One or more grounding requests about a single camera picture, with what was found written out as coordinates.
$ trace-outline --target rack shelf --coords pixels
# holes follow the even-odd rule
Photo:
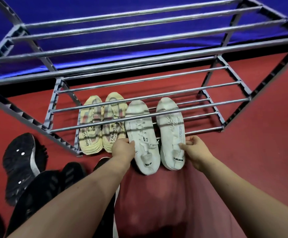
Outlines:
[[[66,31],[49,32],[49,33],[39,33],[39,34],[34,34],[34,35],[31,35],[30,32],[28,31],[31,28],[51,27],[51,26],[57,26],[57,25],[67,25],[67,24],[72,24],[72,23],[90,22],[90,21],[105,20],[105,19],[112,19],[112,18],[122,18],[122,17],[130,17],[130,16],[137,16],[137,15],[172,12],[172,11],[178,11],[178,10],[196,9],[196,8],[201,8],[201,7],[227,5],[231,3],[237,4],[236,9],[216,11],[216,12],[207,12],[207,13],[202,13],[202,14],[174,16],[174,17],[136,21],[136,22],[128,22],[128,23],[106,25],[106,26],[100,26],[100,27],[71,29],[71,30],[66,30]],[[283,58],[283,60],[274,68],[274,70],[254,90],[251,90],[244,83],[241,77],[238,76],[238,74],[229,66],[229,64],[222,57],[222,54],[229,53],[229,52],[288,44],[288,38],[282,38],[282,39],[275,38],[269,41],[257,41],[257,42],[247,43],[247,44],[227,46],[231,36],[233,35],[233,32],[236,32],[236,31],[244,31],[244,30],[248,30],[251,28],[258,28],[258,27],[264,28],[264,27],[270,27],[270,26],[282,26],[288,30],[288,17],[263,5],[262,3],[256,0],[211,1],[211,2],[204,2],[204,3],[193,3],[193,4],[188,4],[188,5],[173,6],[173,7],[162,7],[162,8],[154,8],[154,9],[147,9],[147,10],[114,13],[114,14],[98,15],[98,16],[88,16],[88,17],[63,19],[63,20],[54,20],[54,21],[46,21],[46,22],[30,23],[30,24],[23,23],[22,20],[19,18],[19,16],[12,10],[12,8],[4,0],[0,0],[0,10],[7,16],[8,20],[11,21],[11,23],[13,24],[13,27],[11,28],[11,30],[7,33],[7,35],[0,42],[0,64],[5,63],[5,62],[19,62],[19,61],[25,61],[29,59],[38,58],[43,62],[43,64],[49,70],[49,72],[45,72],[45,73],[29,74],[29,75],[22,75],[22,76],[0,79],[0,85],[21,83],[21,82],[27,82],[27,81],[32,81],[32,80],[42,80],[42,79],[49,79],[49,78],[55,79],[55,87],[53,90],[53,94],[51,96],[51,102],[49,104],[47,114],[45,117],[45,121],[43,124],[35,120],[33,117],[31,117],[30,115],[28,115],[21,109],[19,109],[15,104],[9,102],[2,95],[0,95],[0,109],[8,113],[9,115],[15,117],[16,119],[26,124],[27,126],[45,135],[46,137],[53,140],[55,143],[57,143],[61,147],[65,148],[67,151],[77,156],[79,156],[82,153],[79,148],[79,140],[78,140],[78,134],[79,134],[80,128],[93,127],[93,126],[98,126],[98,125],[103,125],[103,124],[114,123],[114,122],[123,122],[127,120],[135,120],[135,119],[144,118],[144,117],[154,117],[154,116],[159,116],[159,115],[195,110],[195,109],[200,109],[200,108],[212,108],[213,112],[200,114],[200,115],[186,116],[184,117],[184,120],[198,119],[198,118],[207,117],[207,116],[216,116],[221,125],[217,127],[208,128],[208,129],[200,129],[200,130],[187,132],[186,135],[202,133],[202,132],[210,132],[210,131],[222,131],[227,127],[227,125],[236,116],[240,114],[242,110],[244,110],[245,107],[248,106],[249,103],[253,101],[253,99],[257,96],[257,94],[260,93],[270,81],[272,81],[277,76],[279,76],[288,67],[288,54],[287,54]],[[258,15],[264,15],[268,17],[269,21],[238,25],[238,22],[242,14],[248,13],[248,12],[256,12]],[[179,22],[179,21],[187,21],[187,20],[203,19],[203,18],[209,18],[209,17],[227,16],[227,15],[232,16],[231,22],[229,26],[227,27],[220,27],[220,28],[215,28],[215,29],[201,30],[201,31],[189,32],[189,33],[178,33],[178,34],[173,34],[173,35],[118,41],[118,42],[103,43],[103,44],[96,44],[96,45],[89,45],[89,46],[82,46],[82,47],[71,47],[71,48],[64,47],[62,49],[51,50],[51,51],[43,51],[36,42],[36,40],[39,40],[39,39],[51,39],[51,38],[56,38],[56,37],[83,35],[83,34],[95,33],[95,32],[111,31],[111,30],[117,30],[117,29],[126,29],[126,28],[142,27],[142,26],[150,26],[150,25],[159,25],[159,24],[165,24],[165,23],[171,23],[171,22]],[[134,45],[143,45],[143,44],[148,44],[148,43],[157,43],[157,42],[164,42],[164,41],[170,41],[170,40],[209,36],[209,35],[223,34],[223,33],[225,35],[219,47],[188,51],[188,52],[180,52],[176,54],[159,55],[159,56],[146,57],[146,58],[137,58],[137,59],[132,59],[132,60],[123,60],[123,61],[118,61],[118,62],[97,64],[97,65],[91,65],[91,66],[79,67],[79,68],[70,68],[70,69],[64,69],[64,70],[57,70],[49,59],[49,57],[52,57],[52,56],[70,55],[70,54],[81,53],[81,52],[91,52],[91,51],[96,51],[96,50],[128,47],[128,46],[134,46]],[[33,52],[27,53],[27,54],[9,56],[10,51],[13,49],[14,45],[17,45],[18,42],[27,42],[30,45]],[[136,71],[136,70],[142,70],[142,69],[150,69],[150,68],[157,68],[157,67],[163,67],[163,66],[183,64],[183,63],[197,63],[197,62],[205,61],[205,60],[210,60],[212,62],[210,68],[189,71],[189,72],[174,73],[170,75],[154,76],[150,78],[141,78],[141,79],[134,79],[134,80],[128,80],[128,81],[118,81],[118,82],[113,82],[109,84],[92,85],[92,86],[83,87],[83,88],[71,89],[66,82],[67,80],[73,80],[73,79],[117,74],[117,73]],[[225,70],[229,74],[229,76],[232,78],[232,82],[222,83],[222,84],[217,84],[217,85],[208,85],[212,73],[217,70]],[[152,80],[167,79],[167,78],[171,78],[175,76],[184,76],[188,74],[196,74],[196,73],[202,73],[202,72],[205,72],[207,74],[205,76],[205,79],[201,87],[197,87],[197,88],[174,90],[174,91],[166,92],[166,93],[158,93],[158,94],[152,94],[152,95],[147,95],[147,96],[138,96],[138,97],[132,97],[132,98],[127,98],[123,100],[108,101],[108,102],[90,104],[90,105],[85,105],[85,106],[81,104],[80,100],[74,94],[75,92],[84,91],[84,90],[92,90],[92,89],[103,88],[103,87],[111,87],[111,86],[125,85],[125,84],[131,84],[131,83],[140,83],[140,82],[146,82],[146,81],[152,81]],[[218,87],[224,87],[224,86],[230,86],[230,85],[237,85],[242,91],[244,98],[214,103],[211,97],[209,96],[207,90],[211,88],[218,88]],[[176,109],[176,110],[169,110],[169,111],[163,111],[163,112],[151,112],[150,114],[146,114],[146,115],[138,115],[138,116],[133,116],[133,117],[106,120],[106,121],[95,122],[95,123],[80,124],[80,111],[82,108],[91,108],[91,107],[103,106],[103,105],[114,104],[114,103],[130,102],[133,100],[146,100],[146,99],[151,99],[151,98],[156,98],[156,97],[165,97],[165,96],[171,96],[171,95],[176,95],[176,94],[189,94],[189,93],[198,93],[197,98],[195,100],[177,103],[177,105],[179,106],[179,109]],[[70,108],[57,109],[57,101],[58,101],[59,96],[62,94],[69,95],[72,101],[74,102],[75,106],[70,107]],[[217,106],[231,104],[231,103],[240,103],[240,105],[227,120],[224,120]],[[77,125],[71,126],[71,127],[53,129],[54,114],[60,113],[60,112],[67,112],[71,110],[79,110],[78,118],[77,118]],[[58,132],[63,132],[63,131],[68,131],[68,130],[76,130],[74,144],[68,143],[67,141],[62,139],[57,134]]]

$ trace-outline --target black baseboard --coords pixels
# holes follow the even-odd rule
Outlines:
[[[288,36],[281,36],[278,38],[288,38]],[[257,41],[266,41],[266,40],[271,40],[271,39],[261,39],[261,40],[256,40],[256,41],[240,42],[237,44],[251,43],[251,42],[257,42]],[[260,49],[252,49],[252,50],[246,50],[246,51],[226,53],[223,55],[223,57],[225,58],[226,61],[229,62],[229,61],[236,61],[236,60],[241,60],[241,59],[248,59],[248,58],[272,55],[272,54],[277,54],[277,53],[285,53],[285,52],[288,52],[288,45],[264,47]],[[202,62],[186,63],[186,64],[179,64],[179,65],[173,65],[173,66],[164,66],[160,68],[150,68],[150,69],[143,69],[143,70],[132,71],[132,72],[125,72],[125,73],[119,74],[118,76],[116,74],[113,74],[113,75],[97,76],[93,78],[68,80],[67,82],[69,86],[74,86],[74,85],[80,85],[80,84],[94,83],[94,82],[98,82],[99,80],[101,81],[115,80],[117,79],[117,77],[126,78],[126,77],[134,77],[134,76],[160,73],[160,72],[166,72],[166,71],[172,71],[172,70],[179,70],[179,69],[184,69],[184,68],[199,67],[199,66],[204,66],[204,65],[210,65],[211,63],[212,63],[212,60],[208,60],[208,61],[202,61]],[[12,97],[12,96],[17,96],[17,95],[22,95],[22,94],[27,94],[27,93],[32,93],[32,92],[50,90],[54,88],[54,85],[55,85],[55,79],[45,79],[45,80],[36,80],[36,81],[29,81],[29,82],[16,83],[16,84],[8,84],[8,85],[0,86],[0,94],[3,95],[4,97]]]

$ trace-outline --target metal shoe rack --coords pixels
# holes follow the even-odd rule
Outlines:
[[[83,29],[73,29],[73,30],[68,30],[68,31],[41,33],[41,34],[35,34],[35,35],[31,35],[30,32],[28,31],[31,28],[67,25],[71,23],[89,22],[89,21],[96,21],[96,20],[121,18],[121,17],[129,17],[129,16],[145,15],[145,14],[154,14],[154,13],[161,13],[161,12],[171,12],[171,11],[178,11],[178,10],[185,10],[185,9],[195,9],[195,8],[200,8],[200,7],[226,5],[226,4],[232,4],[232,3],[236,4],[237,6],[236,9],[208,12],[208,13],[202,13],[202,14],[175,16],[175,17],[169,17],[169,18],[161,18],[161,19],[153,19],[153,20],[145,20],[145,21],[137,21],[137,22],[129,22],[129,23],[122,23],[122,24],[114,24],[114,25],[107,25],[107,26],[101,26],[101,27],[91,27],[91,28],[83,28]],[[186,135],[200,133],[200,132],[214,131],[214,130],[223,130],[257,96],[257,94],[263,90],[263,88],[271,80],[275,79],[276,76],[280,75],[288,67],[288,54],[287,54],[284,57],[284,59],[273,69],[273,71],[254,90],[250,90],[248,86],[242,81],[242,79],[233,71],[233,69],[228,65],[228,63],[221,56],[223,53],[228,53],[228,52],[235,52],[235,51],[242,51],[242,50],[248,50],[248,49],[254,49],[254,48],[271,47],[271,46],[276,46],[276,45],[288,44],[288,38],[283,38],[283,39],[276,38],[274,40],[269,40],[269,41],[259,41],[259,42],[249,43],[249,44],[227,46],[233,32],[235,31],[243,31],[243,30],[248,30],[250,28],[256,28],[256,27],[270,27],[270,26],[275,26],[275,25],[285,27],[288,30],[288,17],[263,5],[262,3],[257,2],[256,0],[220,0],[220,1],[211,1],[211,2],[204,2],[204,3],[194,3],[194,4],[181,5],[181,6],[162,7],[162,8],[154,8],[154,9],[147,9],[147,10],[140,10],[140,11],[131,11],[131,12],[114,13],[114,14],[107,14],[107,15],[63,19],[63,20],[55,20],[55,21],[47,21],[47,22],[31,23],[31,24],[24,24],[21,21],[21,19],[18,17],[18,15],[12,10],[10,6],[8,6],[8,4],[4,0],[0,0],[0,10],[6,15],[9,21],[11,21],[12,24],[14,25],[11,28],[11,30],[7,33],[7,35],[3,38],[3,40],[0,42],[0,64],[4,62],[16,62],[16,61],[39,58],[49,70],[49,72],[44,72],[44,73],[22,75],[22,76],[16,76],[16,77],[11,77],[11,78],[0,79],[0,85],[27,82],[27,81],[32,81],[32,80],[48,79],[48,78],[55,78],[56,80],[54,92],[51,96],[51,102],[47,110],[47,115],[43,124],[39,123],[33,117],[31,117],[30,115],[28,115],[27,113],[19,109],[16,105],[12,104],[2,95],[0,95],[0,109],[10,114],[11,116],[15,117],[22,123],[40,132],[41,134],[47,136],[49,139],[53,140],[55,143],[59,144],[61,147],[65,148],[67,151],[72,152],[75,155],[81,154],[81,151],[79,148],[79,142],[78,142],[79,141],[78,132],[80,128],[103,125],[103,124],[113,123],[117,121],[134,120],[134,119],[139,119],[139,118],[144,118],[144,117],[154,117],[158,115],[171,114],[171,113],[193,110],[193,109],[198,109],[198,108],[212,107],[213,108],[212,113],[186,117],[186,119],[193,119],[193,118],[200,118],[203,116],[216,115],[218,119],[220,120],[221,125],[219,127],[188,132],[186,133]],[[239,19],[241,18],[241,15],[244,13],[248,13],[248,12],[256,12],[258,14],[265,15],[270,20],[265,21],[265,22],[246,24],[246,25],[237,25]],[[208,18],[208,17],[223,16],[223,15],[232,16],[229,26],[209,29],[209,30],[196,31],[196,32],[179,33],[179,34],[174,34],[174,35],[142,38],[142,39],[136,39],[136,40],[118,41],[118,42],[82,46],[82,47],[63,48],[63,49],[52,50],[52,51],[43,51],[36,42],[36,40],[39,40],[39,39],[64,37],[64,36],[71,36],[71,35],[81,35],[81,34],[93,33],[93,32],[103,32],[103,31],[110,31],[110,30],[116,30],[116,29],[157,25],[157,24],[163,24],[163,23],[185,21],[185,20],[195,20],[195,19],[202,19],[202,18]],[[141,44],[148,44],[148,43],[155,43],[155,42],[201,37],[201,36],[208,36],[208,35],[214,35],[214,34],[220,34],[220,33],[225,33],[225,35],[219,47],[197,50],[197,51],[181,52],[181,53],[176,53],[176,54],[161,55],[161,56],[154,56],[154,57],[147,57],[147,58],[138,58],[138,59],[133,59],[133,60],[113,62],[109,64],[98,64],[98,65],[92,65],[92,66],[87,66],[87,67],[70,68],[70,69],[64,69],[64,70],[57,70],[49,59],[49,57],[51,56],[68,55],[68,54],[81,53],[81,52],[90,52],[90,51],[103,50],[103,49],[109,49],[109,48],[128,47],[128,46],[133,46],[133,45],[141,45]],[[21,41],[27,42],[34,52],[28,53],[28,54],[9,56],[8,54],[11,51],[11,49],[14,47],[14,45],[17,42],[21,42]],[[107,74],[116,74],[116,73],[121,73],[121,72],[156,68],[156,67],[176,65],[176,64],[189,63],[189,62],[198,62],[198,61],[203,61],[203,60],[213,60],[210,68],[204,69],[204,70],[198,70],[198,71],[176,73],[176,74],[171,74],[171,75],[135,79],[135,80],[130,80],[130,81],[122,81],[122,82],[94,85],[90,87],[74,88],[74,89],[70,89],[66,82],[66,80],[71,80],[71,79],[95,77],[95,76],[102,76],[102,75],[107,75]],[[230,83],[224,83],[224,84],[219,84],[219,85],[212,85],[212,86],[207,85],[213,71],[216,71],[218,69],[226,70],[231,76],[233,81]],[[136,82],[144,82],[144,81],[149,81],[149,80],[166,79],[166,78],[170,78],[174,76],[182,76],[186,74],[193,74],[193,73],[199,73],[199,72],[207,73],[202,83],[202,86],[199,88],[176,90],[176,91],[167,92],[167,93],[159,93],[159,94],[153,94],[153,95],[147,95],[147,96],[128,98],[124,100],[109,101],[109,102],[103,102],[99,104],[90,104],[86,106],[82,106],[81,102],[78,100],[78,98],[74,94],[74,92],[78,92],[82,90],[91,90],[91,89],[96,89],[96,88],[123,85],[123,84],[136,83]],[[229,85],[237,85],[242,90],[245,98],[214,103],[212,99],[210,98],[207,92],[207,89],[229,86]],[[192,106],[189,106],[186,108],[179,108],[177,110],[150,113],[147,115],[120,118],[118,120],[109,120],[109,121],[102,121],[102,122],[97,122],[97,123],[80,124],[80,113],[79,113],[79,116],[77,117],[76,126],[53,129],[53,116],[55,113],[66,112],[69,110],[77,110],[77,109],[81,110],[82,108],[90,108],[90,107],[95,107],[99,105],[114,104],[114,103],[119,103],[119,102],[130,102],[132,100],[138,100],[138,99],[144,100],[144,99],[149,99],[149,98],[171,96],[171,95],[185,94],[185,93],[191,93],[191,92],[195,92],[195,93],[198,92],[200,96],[204,95],[205,99],[196,99],[196,100],[192,100],[192,101],[185,102],[185,103],[178,103],[179,107],[181,104],[190,104],[190,103],[192,104]],[[56,109],[58,97],[60,94],[64,94],[64,93],[68,94],[71,97],[71,99],[76,104],[76,106],[71,107],[71,108]],[[209,104],[203,104],[203,105],[195,104],[201,101],[208,101]],[[236,103],[236,102],[239,102],[240,106],[227,120],[224,120],[222,115],[218,111],[217,106],[230,104],[230,103]],[[57,134],[58,132],[67,131],[67,130],[76,130],[74,144],[70,144],[66,142]]]

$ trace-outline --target yellow sneaker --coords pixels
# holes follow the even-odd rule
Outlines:
[[[117,92],[112,92],[107,96],[106,102],[121,99],[124,98],[120,94],[118,94]],[[126,109],[126,103],[105,105],[103,120],[106,121],[111,119],[123,118],[125,116]],[[126,138],[124,122],[105,124],[103,125],[102,133],[104,149],[106,150],[106,152],[112,153],[112,145],[114,144],[114,142],[117,139]]]
[[[99,96],[91,96],[84,105],[102,103]],[[103,120],[103,106],[84,108],[80,113],[80,124],[95,123]],[[81,128],[79,131],[81,151],[86,155],[96,154],[103,148],[101,126]]]

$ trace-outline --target forearm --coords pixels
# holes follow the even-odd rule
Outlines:
[[[287,206],[215,158],[204,164],[203,172],[247,237],[288,237]]]
[[[112,158],[60,193],[9,237],[92,237],[129,164]]]

